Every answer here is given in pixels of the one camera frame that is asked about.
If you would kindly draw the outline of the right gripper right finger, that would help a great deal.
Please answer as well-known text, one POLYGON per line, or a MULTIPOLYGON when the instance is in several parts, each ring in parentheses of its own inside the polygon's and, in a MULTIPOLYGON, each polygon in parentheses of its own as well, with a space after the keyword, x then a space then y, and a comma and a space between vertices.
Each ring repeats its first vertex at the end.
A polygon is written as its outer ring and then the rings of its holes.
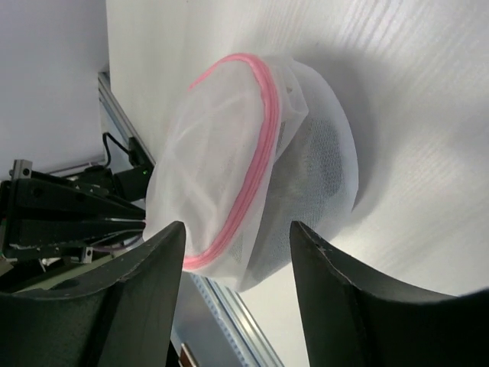
POLYGON ((290 226, 312 366, 486 366, 488 292, 453 297, 399 281, 290 226))

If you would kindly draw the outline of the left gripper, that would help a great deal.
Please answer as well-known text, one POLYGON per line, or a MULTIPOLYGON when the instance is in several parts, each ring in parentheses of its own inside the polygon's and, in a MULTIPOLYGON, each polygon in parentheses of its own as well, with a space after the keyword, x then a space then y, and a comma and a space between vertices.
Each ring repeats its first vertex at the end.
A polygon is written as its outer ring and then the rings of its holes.
POLYGON ((15 271, 1 276, 3 291, 18 290, 49 261, 91 263, 89 240, 144 229, 144 221, 129 221, 143 220, 142 208, 81 182, 80 174, 57 177, 34 171, 31 161, 14 161, 1 183, 1 258, 15 271))

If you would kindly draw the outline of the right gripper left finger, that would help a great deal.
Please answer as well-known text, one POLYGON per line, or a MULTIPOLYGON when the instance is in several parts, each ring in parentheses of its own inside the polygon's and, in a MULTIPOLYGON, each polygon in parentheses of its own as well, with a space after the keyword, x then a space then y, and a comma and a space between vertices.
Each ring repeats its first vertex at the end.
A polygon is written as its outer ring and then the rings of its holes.
POLYGON ((1 295, 3 366, 173 366, 170 334, 186 241, 173 222, 49 289, 1 295))

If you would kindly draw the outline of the black bra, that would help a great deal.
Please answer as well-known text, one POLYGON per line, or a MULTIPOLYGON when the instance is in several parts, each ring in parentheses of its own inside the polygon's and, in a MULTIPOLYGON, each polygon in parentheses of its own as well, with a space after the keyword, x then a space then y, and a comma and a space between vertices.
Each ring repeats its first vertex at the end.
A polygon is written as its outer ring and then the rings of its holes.
POLYGON ((342 186, 338 136, 329 121, 307 116, 275 163, 261 225, 241 282, 254 287, 290 263, 290 224, 314 228, 339 211, 342 186))

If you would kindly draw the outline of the pink-trimmed mesh laundry bag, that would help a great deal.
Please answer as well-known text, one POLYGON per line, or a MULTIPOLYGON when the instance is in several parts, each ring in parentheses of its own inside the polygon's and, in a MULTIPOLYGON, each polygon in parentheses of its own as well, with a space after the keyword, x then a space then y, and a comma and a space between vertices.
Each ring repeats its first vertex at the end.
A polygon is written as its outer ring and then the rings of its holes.
POLYGON ((290 263, 292 222, 333 239, 357 193, 351 127, 325 79, 290 57, 232 54, 176 109, 143 237, 181 222, 183 270, 246 291, 290 263))

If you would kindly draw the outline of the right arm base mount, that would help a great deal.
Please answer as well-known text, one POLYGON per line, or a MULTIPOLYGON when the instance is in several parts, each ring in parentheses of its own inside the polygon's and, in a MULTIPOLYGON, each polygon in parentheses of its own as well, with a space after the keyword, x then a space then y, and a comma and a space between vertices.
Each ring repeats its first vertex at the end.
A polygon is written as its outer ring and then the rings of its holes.
POLYGON ((79 175, 79 180, 85 184, 101 187, 110 194, 129 202, 143 200, 147 194, 154 164, 141 144, 135 137, 130 137, 128 144, 124 146, 109 132, 102 134, 102 143, 107 161, 102 165, 86 168, 79 175), (127 167, 114 165, 114 155, 110 151, 110 147, 113 145, 127 158, 127 167))

